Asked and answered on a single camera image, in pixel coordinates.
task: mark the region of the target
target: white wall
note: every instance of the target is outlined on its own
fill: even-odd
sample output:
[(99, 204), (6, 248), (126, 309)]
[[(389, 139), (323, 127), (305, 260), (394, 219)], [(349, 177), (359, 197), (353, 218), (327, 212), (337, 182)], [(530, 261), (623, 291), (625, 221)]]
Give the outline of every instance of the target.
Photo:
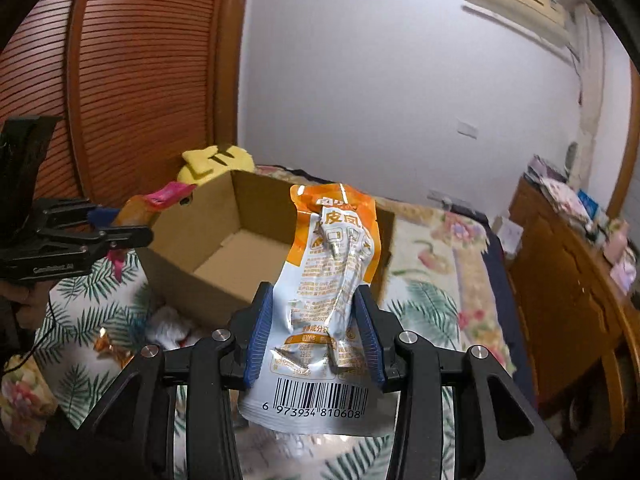
[[(239, 138), (283, 164), (424, 202), (504, 211), (534, 153), (564, 163), (578, 128), (568, 53), (463, 0), (250, 0)], [(478, 140), (456, 134), (458, 119)]]
[(606, 209), (616, 187), (629, 133), (631, 64), (625, 47), (607, 23), (602, 23), (602, 32), (604, 94), (588, 193)]

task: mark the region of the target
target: barcode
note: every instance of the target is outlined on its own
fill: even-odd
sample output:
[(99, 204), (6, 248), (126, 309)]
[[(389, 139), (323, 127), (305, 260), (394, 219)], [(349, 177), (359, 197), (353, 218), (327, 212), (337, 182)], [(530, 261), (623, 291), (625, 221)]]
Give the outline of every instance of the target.
[(326, 408), (336, 410), (353, 410), (364, 414), (367, 407), (369, 389), (353, 384), (342, 383), (308, 383), (292, 379), (278, 378), (273, 395), (273, 407), (292, 408), (296, 410)]

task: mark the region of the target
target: air conditioner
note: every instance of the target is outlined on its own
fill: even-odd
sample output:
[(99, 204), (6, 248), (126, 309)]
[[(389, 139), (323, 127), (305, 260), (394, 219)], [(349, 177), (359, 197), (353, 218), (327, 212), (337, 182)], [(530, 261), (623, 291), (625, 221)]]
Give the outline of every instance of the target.
[(470, 4), (496, 12), (535, 32), (555, 46), (570, 44), (566, 29), (567, 12), (555, 0), (466, 0)]

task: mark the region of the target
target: wooden desk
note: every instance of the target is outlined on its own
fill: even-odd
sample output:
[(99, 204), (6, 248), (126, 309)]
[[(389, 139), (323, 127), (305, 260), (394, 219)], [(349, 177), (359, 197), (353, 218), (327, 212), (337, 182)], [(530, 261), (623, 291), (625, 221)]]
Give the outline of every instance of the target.
[[(609, 396), (609, 446), (625, 431), (625, 413), (640, 401), (640, 313), (609, 276), (600, 251), (563, 221), (522, 178), (510, 207), (524, 227), (510, 266), (540, 406), (551, 405), (602, 364)], [(616, 352), (628, 348), (632, 398), (623, 395)]]

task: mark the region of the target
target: pink bottle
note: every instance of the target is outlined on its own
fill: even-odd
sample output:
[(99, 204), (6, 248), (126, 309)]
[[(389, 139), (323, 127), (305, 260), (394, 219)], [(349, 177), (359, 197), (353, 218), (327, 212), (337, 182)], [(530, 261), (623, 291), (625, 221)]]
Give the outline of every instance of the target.
[(622, 222), (620, 229), (618, 229), (615, 233), (613, 233), (609, 241), (604, 246), (604, 250), (602, 254), (606, 260), (611, 264), (615, 265), (620, 261), (622, 255), (625, 253), (626, 249), (626, 236), (629, 232), (629, 224), (627, 222)]

